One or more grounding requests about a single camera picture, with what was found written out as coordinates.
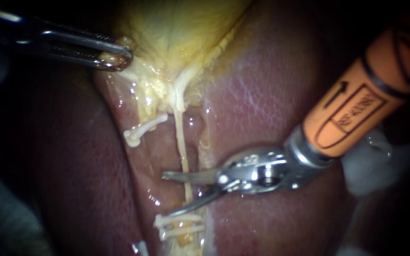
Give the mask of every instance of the scissor blade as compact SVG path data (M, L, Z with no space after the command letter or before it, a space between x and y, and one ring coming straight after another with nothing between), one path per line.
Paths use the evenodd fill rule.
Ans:
M173 171L165 171L162 173L161 179L183 183L211 185L216 184L216 174L219 171L219 169L211 169L198 173L180 173Z
M197 210L197 209L211 203L212 201L214 201L218 197L224 195L225 193L226 192L223 191L220 187L213 186L210 190L205 192L201 197L196 198L192 202L190 202L189 204L186 204L185 206L180 207L180 208L168 213L167 216L173 217L173 216L178 216L178 215L181 215L181 214L185 214L185 213L190 212L190 211Z

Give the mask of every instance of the orange insulation sleeve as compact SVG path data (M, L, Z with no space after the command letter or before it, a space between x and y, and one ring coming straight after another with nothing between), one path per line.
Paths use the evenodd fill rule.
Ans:
M310 144L340 157L410 97L410 26L384 31L302 123Z

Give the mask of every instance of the surgical instrument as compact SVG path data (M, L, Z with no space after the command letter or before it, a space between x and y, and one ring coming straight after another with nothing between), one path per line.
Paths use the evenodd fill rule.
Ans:
M133 59L129 46L106 36L3 10L0 10L0 46L111 72L121 71ZM99 57L102 52L115 55L117 62L103 60Z
M224 169L218 168L218 177L215 179L218 181L228 170L232 170L232 179L226 184L238 181L236 188L230 191L244 193L246 191L241 188L244 188L245 184L252 185L254 181L259 184L258 179L252 179L249 175L262 170L261 177L267 179L268 170L274 170L270 172L273 182L267 184L270 189L256 189L254 193L304 187L408 98L410 19L404 19L376 38L308 113L303 122L294 128L282 147L269 150L276 152L276 155L282 155L281 162L254 161L252 165L239 165L238 163L245 163L244 159L253 155L257 156L256 159L263 156L257 150L244 151L236 155L237 159L242 161L236 161L235 166L229 165L229 160L224 164ZM164 173L162 178L199 183L203 177L200 173L173 175L169 172ZM215 182L211 192L197 199L198 202L193 201L168 215L195 210L224 192L230 192L219 188L223 187L219 182Z

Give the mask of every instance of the curved scissor blade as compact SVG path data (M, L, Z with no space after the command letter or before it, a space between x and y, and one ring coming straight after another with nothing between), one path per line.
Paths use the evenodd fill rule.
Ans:
M226 191L223 191L218 186L213 186L210 190L205 192L201 197L194 199L192 202L186 204L183 207L180 207L170 213L167 214L169 217L178 216L193 210L197 210L202 206L205 206L211 201L219 198L220 196L224 195Z
M198 173L165 171L162 173L161 179L198 185L213 185L217 182L216 176L219 171L221 171L219 168Z

